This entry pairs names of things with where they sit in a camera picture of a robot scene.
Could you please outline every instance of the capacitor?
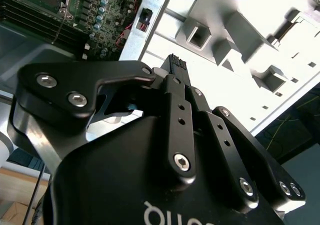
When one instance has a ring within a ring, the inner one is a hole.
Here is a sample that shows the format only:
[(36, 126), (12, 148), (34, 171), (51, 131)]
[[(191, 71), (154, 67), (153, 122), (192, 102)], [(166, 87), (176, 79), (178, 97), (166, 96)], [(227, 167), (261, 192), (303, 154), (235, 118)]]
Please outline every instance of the capacitor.
[(101, 24), (96, 23), (93, 27), (94, 27), (94, 29), (99, 30), (101, 28)]
[(99, 23), (101, 23), (103, 19), (104, 19), (104, 17), (102, 15), (98, 15), (95, 17), (95, 20)]
[(96, 35), (96, 34), (95, 34), (94, 32), (92, 32), (92, 33), (89, 34), (89, 38), (94, 39), (94, 38), (95, 38), (95, 35)]
[(109, 2), (108, 0), (101, 0), (100, 1), (100, 5), (101, 6), (106, 6), (108, 4), (108, 2)]
[(108, 52), (108, 48), (106, 48), (106, 47), (101, 50), (101, 54), (106, 55), (107, 52)]
[(101, 6), (101, 7), (99, 7), (99, 9), (98, 9), (98, 13), (100, 13), (100, 14), (104, 14), (105, 11), (106, 11), (106, 8), (105, 8), (104, 6)]

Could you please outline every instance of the silver screw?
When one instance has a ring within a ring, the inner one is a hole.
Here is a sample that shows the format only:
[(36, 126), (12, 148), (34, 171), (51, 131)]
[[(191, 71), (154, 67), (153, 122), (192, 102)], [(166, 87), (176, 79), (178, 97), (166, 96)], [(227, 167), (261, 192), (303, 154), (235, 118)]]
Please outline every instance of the silver screw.
[(146, 67), (143, 67), (142, 71), (145, 72), (146, 74), (151, 74), (151, 71), (149, 69), (147, 69)]
[(184, 172), (188, 171), (190, 168), (189, 160), (182, 154), (178, 153), (174, 155), (174, 162)]
[(198, 94), (198, 96), (202, 95), (202, 92), (198, 88), (194, 89), (194, 91), (196, 94)]
[(239, 179), (240, 187), (248, 196), (252, 196), (254, 194), (254, 190), (252, 189), (251, 185), (242, 177)]
[(176, 84), (180, 84), (180, 81), (179, 81), (176, 77), (172, 78), (172, 80), (173, 80)]
[(222, 112), (224, 115), (226, 115), (227, 117), (230, 116), (229, 112), (228, 112), (227, 110), (225, 110), (225, 109), (221, 109), (221, 112)]
[(54, 88), (57, 86), (57, 80), (55, 80), (52, 76), (49, 75), (39, 75), (36, 78), (36, 82), (45, 88)]
[(68, 96), (68, 101), (76, 106), (76, 107), (79, 107), (79, 108), (82, 108), (84, 107), (86, 104), (87, 104), (87, 99), (85, 96), (83, 96), (82, 94), (80, 93), (71, 93), (69, 96)]
[(295, 192), (295, 194), (297, 194), (299, 197), (301, 196), (301, 192), (300, 192), (299, 189), (296, 187), (296, 185), (294, 185), (293, 183), (290, 183), (290, 187), (291, 187), (292, 190)]
[(279, 184), (280, 184), (280, 188), (282, 189), (282, 191), (284, 191), (285, 194), (290, 196), (291, 192), (290, 192), (289, 188), (282, 181), (279, 182)]

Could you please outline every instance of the screw hole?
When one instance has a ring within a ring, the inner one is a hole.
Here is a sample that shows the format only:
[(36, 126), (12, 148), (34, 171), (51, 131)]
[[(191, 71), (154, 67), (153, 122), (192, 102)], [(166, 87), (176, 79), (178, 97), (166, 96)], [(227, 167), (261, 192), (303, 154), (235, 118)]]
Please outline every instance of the screw hole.
[(181, 110), (185, 110), (185, 107), (182, 106), (181, 104), (179, 104), (178, 107), (179, 107)]
[(185, 120), (183, 120), (182, 118), (179, 118), (179, 119), (178, 119), (178, 122), (179, 122), (180, 124), (182, 124), (182, 125), (185, 125), (185, 124), (186, 124)]
[(227, 145), (228, 147), (230, 147), (230, 142), (228, 142), (227, 140), (224, 140), (224, 144)]

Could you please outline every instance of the motherboard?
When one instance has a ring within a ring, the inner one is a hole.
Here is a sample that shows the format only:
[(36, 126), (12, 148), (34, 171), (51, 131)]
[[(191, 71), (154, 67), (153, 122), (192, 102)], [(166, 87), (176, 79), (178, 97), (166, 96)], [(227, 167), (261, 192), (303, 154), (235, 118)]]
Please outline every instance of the motherboard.
[(74, 53), (118, 60), (142, 0), (0, 0), (0, 22)]

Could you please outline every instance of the black connector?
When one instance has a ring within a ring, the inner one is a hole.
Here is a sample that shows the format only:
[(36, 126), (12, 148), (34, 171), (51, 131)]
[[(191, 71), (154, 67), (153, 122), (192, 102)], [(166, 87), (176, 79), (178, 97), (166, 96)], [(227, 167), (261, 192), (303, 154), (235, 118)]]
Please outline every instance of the black connector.
[(141, 12), (139, 22), (148, 26), (150, 24), (152, 14), (153, 12), (150, 9), (144, 8)]
[(150, 9), (144, 8), (141, 12), (136, 28), (143, 32), (146, 32), (148, 30), (152, 14), (153, 12)]

